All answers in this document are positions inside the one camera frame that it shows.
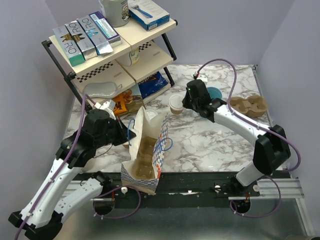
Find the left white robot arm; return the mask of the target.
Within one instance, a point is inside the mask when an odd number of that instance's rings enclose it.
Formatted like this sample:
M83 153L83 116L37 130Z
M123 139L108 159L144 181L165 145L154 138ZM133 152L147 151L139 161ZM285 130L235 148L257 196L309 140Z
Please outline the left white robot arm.
M29 240L52 240L63 223L78 208L94 197L107 197L112 180L97 171L73 193L63 197L71 181L96 156L101 147L119 146L136 134L105 109L82 113L78 130L65 138L52 167L32 200L20 211L12 212L9 222L25 231Z

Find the brown cardboard cup carrier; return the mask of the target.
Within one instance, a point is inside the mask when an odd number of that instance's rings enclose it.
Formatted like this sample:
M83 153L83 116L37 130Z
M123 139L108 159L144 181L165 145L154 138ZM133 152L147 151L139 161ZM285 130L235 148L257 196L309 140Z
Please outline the brown cardboard cup carrier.
M152 158L154 154L155 138L143 137L140 142L137 157L132 166L132 177L137 180L151 180L155 178Z

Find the brown paper cup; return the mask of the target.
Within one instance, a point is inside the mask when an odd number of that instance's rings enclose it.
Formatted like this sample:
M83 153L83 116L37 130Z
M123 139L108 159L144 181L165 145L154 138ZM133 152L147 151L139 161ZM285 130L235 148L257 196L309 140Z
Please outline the brown paper cup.
M182 112L183 112L183 107L181 107L181 108L174 108L174 107L170 107L170 111L171 111L171 113L172 114L174 114L174 115L179 115L179 114L181 114Z

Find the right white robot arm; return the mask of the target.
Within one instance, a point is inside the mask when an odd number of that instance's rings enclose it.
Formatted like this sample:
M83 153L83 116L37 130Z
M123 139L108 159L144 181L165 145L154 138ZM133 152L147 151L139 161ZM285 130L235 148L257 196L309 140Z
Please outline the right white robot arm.
M210 97L205 83L200 79L187 83L182 104L201 117L232 130L254 146L252 162L240 170L230 183L230 191L236 196L247 192L248 186L262 176L271 175L291 156L281 126L260 125L237 111L230 111L225 101Z

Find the white plastic cup lid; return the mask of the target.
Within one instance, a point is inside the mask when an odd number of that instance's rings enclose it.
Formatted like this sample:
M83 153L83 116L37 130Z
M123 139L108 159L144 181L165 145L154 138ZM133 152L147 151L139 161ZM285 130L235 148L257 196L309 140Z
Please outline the white plastic cup lid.
M147 109L146 110L147 116L150 120L152 120L154 117L158 115L158 113L153 109Z

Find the checkered paper bag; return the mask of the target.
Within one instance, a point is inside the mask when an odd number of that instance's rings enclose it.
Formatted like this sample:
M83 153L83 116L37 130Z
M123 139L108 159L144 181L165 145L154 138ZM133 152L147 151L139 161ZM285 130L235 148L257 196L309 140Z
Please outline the checkered paper bag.
M172 141L165 114L149 118L144 109L138 111L131 130L136 136L129 141L131 159L121 164L121 181L143 193L154 195L162 173L165 154Z

